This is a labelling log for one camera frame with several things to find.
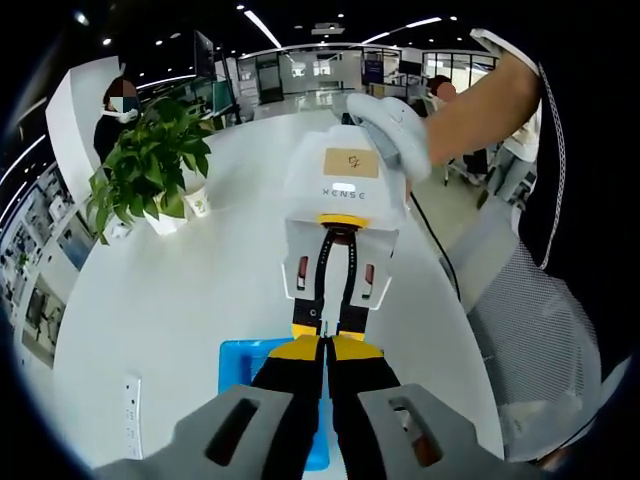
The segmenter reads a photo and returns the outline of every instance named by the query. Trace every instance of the white pillar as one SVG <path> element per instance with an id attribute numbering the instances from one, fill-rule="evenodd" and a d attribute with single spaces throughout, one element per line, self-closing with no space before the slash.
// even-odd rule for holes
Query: white pillar
<path id="1" fill-rule="evenodd" d="M 51 146 L 69 193 L 78 205 L 91 194 L 89 177 L 100 166 L 93 148 L 93 134 L 102 115 L 102 98 L 119 75 L 118 57 L 74 67 L 62 79 L 47 106 Z"/>

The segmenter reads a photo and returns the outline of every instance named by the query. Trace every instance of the blue tray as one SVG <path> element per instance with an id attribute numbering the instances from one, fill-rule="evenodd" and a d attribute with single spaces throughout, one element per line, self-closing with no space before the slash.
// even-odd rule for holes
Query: blue tray
<path id="1" fill-rule="evenodd" d="M 218 368 L 218 393 L 232 385 L 249 385 L 264 364 L 269 352 L 292 341 L 292 338 L 274 340 L 228 340 L 220 345 L 220 365 Z M 322 409 L 319 411 L 318 431 L 313 436 L 313 446 L 306 471 L 324 470 L 329 466 L 329 444 L 324 430 Z"/>

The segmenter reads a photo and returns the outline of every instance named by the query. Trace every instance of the gray mesh chair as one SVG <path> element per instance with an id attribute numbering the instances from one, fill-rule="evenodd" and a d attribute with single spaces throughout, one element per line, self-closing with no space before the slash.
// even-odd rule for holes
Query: gray mesh chair
<path id="1" fill-rule="evenodd" d="M 462 302 L 484 357 L 505 458 L 540 458 L 566 442 L 600 405 L 593 326 L 564 282 L 543 273 L 492 198 L 451 249 Z"/>

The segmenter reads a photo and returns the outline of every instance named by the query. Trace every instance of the green leaves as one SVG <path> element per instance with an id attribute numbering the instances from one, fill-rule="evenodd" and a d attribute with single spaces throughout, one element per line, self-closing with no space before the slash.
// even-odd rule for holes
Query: green leaves
<path id="1" fill-rule="evenodd" d="M 180 150 L 182 150 L 185 153 L 192 153 L 193 155 L 196 155 L 196 156 L 205 156 L 211 153 L 211 149 L 209 148 L 209 145 L 207 145 L 204 142 L 204 140 L 199 138 L 191 139 L 185 142 L 182 145 Z"/>
<path id="2" fill-rule="evenodd" d="M 209 173 L 209 160 L 207 160 L 207 157 L 196 157 L 196 165 L 202 176 L 206 178 Z"/>
<path id="3" fill-rule="evenodd" d="M 178 189 L 171 189 L 164 193 L 160 200 L 162 213 L 175 218 L 184 218 L 184 202 Z"/>
<path id="4" fill-rule="evenodd" d="M 187 168 L 192 172 L 195 172 L 197 168 L 196 156 L 193 153 L 185 153 L 182 158 L 184 159 L 184 164 Z"/>
<path id="5" fill-rule="evenodd" d="M 160 173 L 160 163 L 158 157 L 152 152 L 150 154 L 149 168 L 144 172 L 144 176 L 151 180 L 153 183 L 162 188 L 162 173 Z"/>
<path id="6" fill-rule="evenodd" d="M 126 224 L 145 213 L 184 218 L 183 168 L 207 176 L 211 135 L 206 122 L 185 105 L 160 98 L 145 109 L 133 129 L 122 132 L 105 163 L 91 177 L 87 216 L 95 211 L 95 230 L 106 242 L 104 228 L 115 214 Z"/>
<path id="7" fill-rule="evenodd" d="M 118 215 L 118 218 L 127 225 L 131 225 L 131 223 L 133 222 L 133 219 L 127 213 L 126 203 L 119 203 L 118 205 L 113 207 L 113 211 L 116 213 L 116 215 Z"/>
<path id="8" fill-rule="evenodd" d="M 158 212 L 158 206 L 156 205 L 156 201 L 153 199 L 153 197 L 147 198 L 144 201 L 144 211 L 147 212 L 156 220 L 160 218 L 160 215 Z"/>
<path id="9" fill-rule="evenodd" d="M 109 210 L 104 207 L 98 208 L 98 213 L 96 214 L 96 230 L 99 233 L 104 232 L 104 227 L 107 224 L 107 219 L 109 218 Z"/>
<path id="10" fill-rule="evenodd" d="M 134 196 L 129 202 L 129 211 L 131 211 L 131 215 L 135 215 L 136 217 L 144 217 L 144 201 L 142 197 Z"/>

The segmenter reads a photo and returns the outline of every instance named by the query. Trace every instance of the round white table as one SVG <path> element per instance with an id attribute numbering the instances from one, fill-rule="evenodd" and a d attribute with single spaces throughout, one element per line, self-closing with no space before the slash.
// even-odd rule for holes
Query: round white table
<path id="1" fill-rule="evenodd" d="M 93 249 L 67 305 L 54 363 L 55 422 L 90 467 L 125 456 L 126 373 L 142 378 L 141 437 L 149 455 L 170 441 L 179 419 L 217 394 L 223 341 L 290 336 L 293 302 L 281 270 L 283 180 L 301 137 L 336 123 L 328 111 L 298 113 L 210 137 L 214 212 L 167 237 L 140 222 L 129 237 Z M 338 317 L 346 266 L 345 248 L 335 246 L 327 319 Z M 367 341 L 384 349 L 401 382 L 423 385 L 471 420 L 480 445 L 502 458 L 480 351 L 410 215 L 391 271 L 386 298 L 369 315 Z M 340 478 L 333 435 L 330 442 L 332 466 L 305 478 Z"/>

